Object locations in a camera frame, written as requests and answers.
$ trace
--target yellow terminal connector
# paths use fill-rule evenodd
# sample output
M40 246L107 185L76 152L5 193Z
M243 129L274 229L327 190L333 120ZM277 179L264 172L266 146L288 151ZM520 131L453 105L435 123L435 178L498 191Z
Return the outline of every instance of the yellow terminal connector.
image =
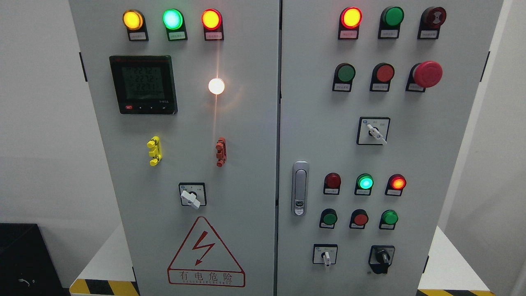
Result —
M148 156L151 157L150 165L156 166L163 159L163 154L161 152L161 139L159 139L158 136L153 136L151 140L146 143L146 147L150 149L148 152Z

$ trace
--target green indicator light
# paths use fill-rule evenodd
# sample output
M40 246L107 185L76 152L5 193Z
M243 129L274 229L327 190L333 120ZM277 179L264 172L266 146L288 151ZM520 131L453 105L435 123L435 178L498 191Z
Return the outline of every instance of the green indicator light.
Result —
M382 13L382 20L388 26L398 26L403 21L403 10L400 7L388 7Z
M382 214L382 220L387 225L394 225L396 222L398 222L398 214L393 210L385 211Z
M370 189L374 184L371 175L363 174L358 177L358 186L362 189Z
M327 225L333 225L338 220L338 217L334 214L327 214L323 217L323 222Z
M163 22L170 30L177 30L183 25L183 15L177 9L168 9L163 14Z
M344 65L338 70L338 79L343 82L351 81L356 75L355 68L351 65Z

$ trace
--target yellow black hazard stripe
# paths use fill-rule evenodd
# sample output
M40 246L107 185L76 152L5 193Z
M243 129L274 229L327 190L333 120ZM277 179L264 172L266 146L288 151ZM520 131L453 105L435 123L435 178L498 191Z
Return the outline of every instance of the yellow black hazard stripe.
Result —
M137 282L77 279L69 288L72 294L139 296Z
M139 296L137 282L103 281L77 279L71 288L74 294L99 294L118 296ZM490 291L468 290L418 290L416 296L495 296Z
M417 296L495 296L490 291L418 290Z

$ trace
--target lightning bolt symbol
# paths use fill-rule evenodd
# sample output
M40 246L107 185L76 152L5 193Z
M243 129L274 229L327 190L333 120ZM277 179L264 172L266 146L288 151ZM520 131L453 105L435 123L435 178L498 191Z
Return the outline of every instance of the lightning bolt symbol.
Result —
M196 260L196 265L197 266L198 264L200 264L202 261L201 259L206 256L206 253L208 253L210 251L210 249L212 249L212 247L215 245L215 243L211 243L211 244L205 244L205 245L199 245L199 243L201 241L203 241L206 237L206 235L208 234L208 232L206 231L203 231L203 233L201 234L201 236L199 237L199 239L197 240L196 244L194 245L194 247L192 248L192 250L197 250L197 249L202 249L202 248L207 248L208 247L208 250L206 250L206 252L201 256L201 258L197 259Z

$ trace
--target yellow indicator light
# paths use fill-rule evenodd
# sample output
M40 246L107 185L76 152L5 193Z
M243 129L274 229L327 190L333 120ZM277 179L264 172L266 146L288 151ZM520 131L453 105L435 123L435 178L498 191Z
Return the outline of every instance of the yellow indicator light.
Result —
M140 11L130 9L123 14L124 25L130 30L138 30L143 26L144 18Z
M214 78L208 83L208 90L215 95L220 95L225 90L225 82L221 78Z
M356 7L347 7L341 13L341 24L347 29L354 29L361 23L361 10Z
M219 11L209 8L203 12L201 16L203 26L209 30L215 30L221 25L221 14Z

